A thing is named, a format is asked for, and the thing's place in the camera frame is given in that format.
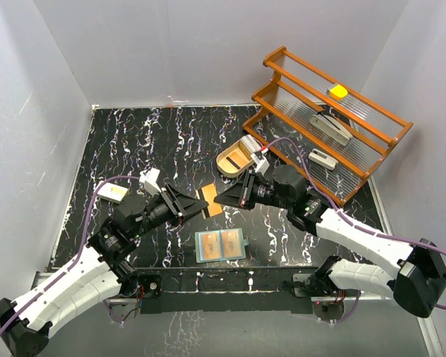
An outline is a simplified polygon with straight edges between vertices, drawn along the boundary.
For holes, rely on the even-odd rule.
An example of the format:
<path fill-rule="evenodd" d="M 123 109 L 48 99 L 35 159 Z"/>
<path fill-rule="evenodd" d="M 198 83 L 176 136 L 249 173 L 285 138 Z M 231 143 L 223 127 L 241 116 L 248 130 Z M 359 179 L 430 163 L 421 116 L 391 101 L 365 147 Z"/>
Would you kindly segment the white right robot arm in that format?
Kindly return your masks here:
<path fill-rule="evenodd" d="M 246 170 L 215 202 L 251 210 L 257 204 L 282 208 L 297 229 L 337 243 L 361 255 L 366 263 L 330 256 L 299 289 L 333 295 L 358 290 L 392 298 L 402 309 L 427 318 L 446 289 L 446 265 L 429 240 L 419 243 L 384 238 L 381 231 L 331 208 L 328 200 L 291 165 L 278 166 L 270 180 Z"/>

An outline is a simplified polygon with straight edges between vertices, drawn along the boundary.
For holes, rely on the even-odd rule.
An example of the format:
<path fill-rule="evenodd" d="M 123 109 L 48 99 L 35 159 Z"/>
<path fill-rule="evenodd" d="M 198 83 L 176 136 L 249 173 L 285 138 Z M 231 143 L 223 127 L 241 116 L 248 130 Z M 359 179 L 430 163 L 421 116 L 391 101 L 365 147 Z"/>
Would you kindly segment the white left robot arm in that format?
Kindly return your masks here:
<path fill-rule="evenodd" d="M 37 356 L 68 322 L 118 294 L 138 290 L 127 261 L 138 237 L 169 223 L 185 223 L 208 206 L 167 184 L 150 200 L 125 197 L 78 253 L 28 293 L 0 300 L 0 340 L 12 356 Z"/>

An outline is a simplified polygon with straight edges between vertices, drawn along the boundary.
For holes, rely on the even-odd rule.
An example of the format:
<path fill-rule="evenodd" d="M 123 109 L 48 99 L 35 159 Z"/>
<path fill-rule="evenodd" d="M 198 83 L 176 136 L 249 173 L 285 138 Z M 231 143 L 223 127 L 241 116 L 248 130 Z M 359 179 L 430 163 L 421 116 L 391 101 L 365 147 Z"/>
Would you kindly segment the green card holder wallet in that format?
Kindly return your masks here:
<path fill-rule="evenodd" d="M 244 244 L 244 250 L 245 250 L 245 252 L 244 252 L 243 257 L 241 257 L 241 258 L 239 258 L 239 259 L 227 259 L 227 258 L 225 258 L 224 255 L 223 255 L 223 247 L 222 247 L 222 241 L 221 241 L 221 232 L 222 232 L 222 231 L 226 231 L 226 230 L 236 230 L 236 229 L 239 229 L 239 230 L 242 232 L 242 240 L 243 240 L 243 244 Z M 205 234 L 205 233 L 208 233 L 208 232 L 216 232 L 216 233 L 219 234 L 220 244 L 221 244 L 221 250 L 222 250 L 222 257 L 219 258 L 219 259 L 217 259 L 217 260 L 204 261 L 204 260 L 202 259 L 202 256 L 201 256 L 201 236 L 202 236 L 203 234 Z M 244 259 L 244 258 L 246 258 L 246 247 L 249 245 L 249 241 L 248 241 L 248 239 L 245 238 L 245 236 L 244 236 L 243 231 L 242 231 L 241 228 L 232 228 L 232 229 L 224 229 L 224 230 L 217 230 L 217 231 L 201 231 L 201 232 L 196 232 L 196 233 L 195 233 L 195 236 L 194 236 L 194 239 L 195 239 L 195 253 L 196 253 L 196 261 L 197 261 L 197 263 L 212 263 L 212 262 L 221 262 L 221 261 L 226 261 L 226 260 L 240 260 L 240 259 Z"/>

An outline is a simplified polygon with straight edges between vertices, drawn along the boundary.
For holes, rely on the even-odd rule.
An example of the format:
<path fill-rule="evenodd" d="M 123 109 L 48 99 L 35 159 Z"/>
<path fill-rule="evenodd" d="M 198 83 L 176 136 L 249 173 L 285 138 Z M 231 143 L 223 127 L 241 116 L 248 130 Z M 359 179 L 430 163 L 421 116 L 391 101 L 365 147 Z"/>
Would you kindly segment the orange credit card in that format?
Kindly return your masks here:
<path fill-rule="evenodd" d="M 204 261 L 217 260 L 222 257 L 218 233 L 208 232 L 201 236 L 201 256 Z"/>
<path fill-rule="evenodd" d="M 244 255 L 242 232 L 239 229 L 221 232 L 223 255 L 227 259 L 239 259 Z"/>
<path fill-rule="evenodd" d="M 223 213 L 222 206 L 214 201 L 216 196 L 216 185 L 214 183 L 205 185 L 197 189 L 197 197 L 199 199 L 203 199 L 207 203 L 206 208 L 201 211 L 202 216 L 205 219 L 209 219 Z"/>

